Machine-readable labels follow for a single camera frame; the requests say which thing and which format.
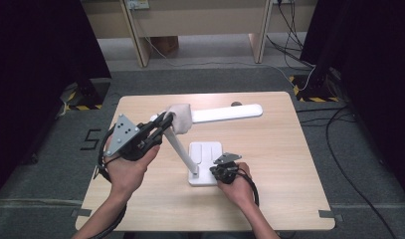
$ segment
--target lamp base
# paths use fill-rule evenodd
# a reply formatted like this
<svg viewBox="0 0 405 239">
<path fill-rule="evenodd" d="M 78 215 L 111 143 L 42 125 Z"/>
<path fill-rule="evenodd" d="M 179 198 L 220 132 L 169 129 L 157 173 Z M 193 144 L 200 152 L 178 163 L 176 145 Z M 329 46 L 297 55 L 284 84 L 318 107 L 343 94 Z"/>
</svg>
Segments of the lamp base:
<svg viewBox="0 0 405 239">
<path fill-rule="evenodd" d="M 189 171 L 189 184 L 195 187 L 217 185 L 217 180 L 209 168 L 215 166 L 214 161 L 222 154 L 223 147 L 218 141 L 191 142 L 189 155 L 198 164 L 199 173 L 195 175 Z"/>
</svg>

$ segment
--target person's right hand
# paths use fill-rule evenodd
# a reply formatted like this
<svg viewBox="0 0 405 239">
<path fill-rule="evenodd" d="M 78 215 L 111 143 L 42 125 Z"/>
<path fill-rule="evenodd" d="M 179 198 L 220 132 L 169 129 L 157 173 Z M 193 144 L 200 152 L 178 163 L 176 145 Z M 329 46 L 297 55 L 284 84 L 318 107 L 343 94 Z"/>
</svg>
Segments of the person's right hand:
<svg viewBox="0 0 405 239">
<path fill-rule="evenodd" d="M 252 178 L 250 169 L 246 162 L 238 162 L 240 173 L 245 173 Z M 218 187 L 224 192 L 227 198 L 242 208 L 245 205 L 255 204 L 254 194 L 249 182 L 240 175 L 237 175 L 231 184 L 218 181 Z"/>
</svg>

